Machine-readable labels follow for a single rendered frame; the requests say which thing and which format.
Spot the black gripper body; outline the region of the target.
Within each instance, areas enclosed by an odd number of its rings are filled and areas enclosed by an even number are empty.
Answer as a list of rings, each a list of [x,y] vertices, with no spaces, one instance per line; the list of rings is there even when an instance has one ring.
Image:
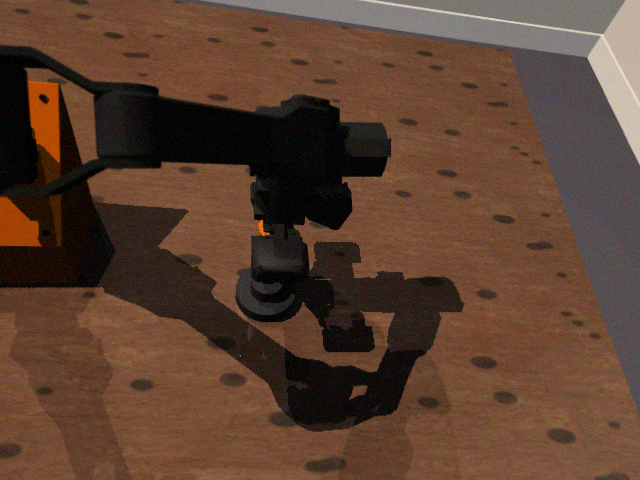
[[[256,282],[303,283],[307,279],[308,247],[294,229],[293,218],[300,198],[309,198],[310,193],[310,187],[278,187],[256,175],[254,220],[263,220],[263,231],[269,233],[252,243],[251,274]]]

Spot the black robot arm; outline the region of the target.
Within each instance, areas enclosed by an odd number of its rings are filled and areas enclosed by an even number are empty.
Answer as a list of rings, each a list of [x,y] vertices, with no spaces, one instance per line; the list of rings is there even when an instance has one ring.
[[[24,68],[50,69],[95,95],[97,156],[42,188],[37,177]],[[293,95],[255,112],[159,96],[146,84],[94,82],[30,46],[0,45],[0,197],[66,192],[106,169],[160,169],[161,162],[248,165],[284,188],[310,187],[293,224],[339,230],[352,212],[342,177],[381,177],[391,157],[383,123],[340,122],[330,100]]]

